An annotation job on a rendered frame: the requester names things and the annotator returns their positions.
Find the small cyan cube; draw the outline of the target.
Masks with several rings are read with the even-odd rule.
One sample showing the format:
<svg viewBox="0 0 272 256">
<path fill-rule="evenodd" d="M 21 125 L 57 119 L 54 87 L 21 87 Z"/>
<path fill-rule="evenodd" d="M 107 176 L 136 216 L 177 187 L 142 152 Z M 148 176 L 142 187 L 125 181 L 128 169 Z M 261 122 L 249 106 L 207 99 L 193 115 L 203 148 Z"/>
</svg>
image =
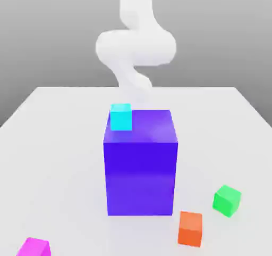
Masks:
<svg viewBox="0 0 272 256">
<path fill-rule="evenodd" d="M 130 103 L 110 105 L 110 129 L 112 131 L 132 130 L 132 109 Z"/>
</svg>

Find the small green cube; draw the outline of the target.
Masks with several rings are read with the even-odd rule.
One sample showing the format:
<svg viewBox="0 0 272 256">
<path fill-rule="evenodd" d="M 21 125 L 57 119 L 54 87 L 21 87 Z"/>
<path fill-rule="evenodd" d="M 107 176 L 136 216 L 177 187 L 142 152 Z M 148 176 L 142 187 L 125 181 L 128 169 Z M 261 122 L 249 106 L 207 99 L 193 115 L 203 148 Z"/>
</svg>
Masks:
<svg viewBox="0 0 272 256">
<path fill-rule="evenodd" d="M 239 208 L 242 193 L 228 185 L 223 185 L 215 194 L 212 208 L 226 217 L 231 217 Z"/>
</svg>

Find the small orange cube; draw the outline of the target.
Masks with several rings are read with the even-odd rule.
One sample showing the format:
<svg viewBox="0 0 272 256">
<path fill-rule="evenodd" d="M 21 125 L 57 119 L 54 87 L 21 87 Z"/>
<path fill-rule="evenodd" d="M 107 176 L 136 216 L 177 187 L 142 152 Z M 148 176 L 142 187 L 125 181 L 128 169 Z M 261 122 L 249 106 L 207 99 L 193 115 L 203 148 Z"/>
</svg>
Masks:
<svg viewBox="0 0 272 256">
<path fill-rule="evenodd" d="M 182 245 L 200 247 L 202 241 L 202 214 L 180 212 L 177 242 Z"/>
</svg>

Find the small magenta cube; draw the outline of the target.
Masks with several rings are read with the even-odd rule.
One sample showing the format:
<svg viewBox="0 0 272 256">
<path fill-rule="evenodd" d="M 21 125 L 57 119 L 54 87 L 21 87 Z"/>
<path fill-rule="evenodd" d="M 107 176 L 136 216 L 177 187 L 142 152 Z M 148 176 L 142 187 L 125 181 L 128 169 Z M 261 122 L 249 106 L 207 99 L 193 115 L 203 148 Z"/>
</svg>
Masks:
<svg viewBox="0 0 272 256">
<path fill-rule="evenodd" d="M 28 237 L 16 256 L 52 256 L 49 241 Z"/>
</svg>

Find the large purple box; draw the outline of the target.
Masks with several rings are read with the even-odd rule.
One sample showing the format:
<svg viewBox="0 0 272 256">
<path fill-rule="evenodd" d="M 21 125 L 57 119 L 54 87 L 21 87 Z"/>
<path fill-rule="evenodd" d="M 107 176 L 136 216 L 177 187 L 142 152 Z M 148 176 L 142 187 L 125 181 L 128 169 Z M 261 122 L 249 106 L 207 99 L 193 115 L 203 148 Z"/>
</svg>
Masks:
<svg viewBox="0 0 272 256">
<path fill-rule="evenodd" d="M 107 125 L 103 145 L 108 215 L 172 215 L 178 140 L 171 112 L 134 110 L 132 129 Z"/>
</svg>

